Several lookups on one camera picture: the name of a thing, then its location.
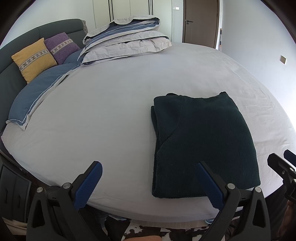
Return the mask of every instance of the yellow pillow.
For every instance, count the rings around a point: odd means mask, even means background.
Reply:
[[[29,83],[42,71],[56,66],[57,62],[44,44],[44,38],[11,56],[23,77]]]

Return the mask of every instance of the mattress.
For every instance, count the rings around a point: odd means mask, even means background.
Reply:
[[[33,113],[25,131],[9,123],[7,150],[49,185],[73,182],[94,160],[103,176],[88,204],[127,218],[185,222],[218,213],[207,197],[159,199],[151,194],[156,96],[211,97],[226,91],[256,148],[264,196],[282,185],[267,165],[271,153],[296,151],[296,134],[274,96],[245,68],[204,46],[173,44],[159,53],[79,67]]]

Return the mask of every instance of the blue gripper pad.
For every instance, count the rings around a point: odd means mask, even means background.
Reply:
[[[209,198],[212,206],[214,208],[222,210],[224,207],[222,191],[200,162],[197,164],[196,170],[197,178],[200,182],[200,185],[207,194],[207,197]]]
[[[284,158],[288,162],[290,162],[293,166],[296,167],[296,155],[293,152],[291,152],[289,150],[285,150],[285,152],[284,152]]]
[[[74,207],[76,210],[85,207],[89,197],[103,174],[103,167],[98,162],[75,193]]]

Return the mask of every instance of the purple pillow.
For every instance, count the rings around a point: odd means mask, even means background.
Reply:
[[[57,64],[63,64],[70,54],[80,50],[78,45],[65,32],[44,40],[44,43]]]

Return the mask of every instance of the throw pillow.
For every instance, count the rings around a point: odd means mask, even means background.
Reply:
[[[44,44],[44,38],[23,48],[11,56],[11,58],[19,67],[27,83],[44,70],[57,65],[57,62]]]
[[[70,54],[80,50],[65,32],[46,39],[44,43],[58,64],[63,64]]]

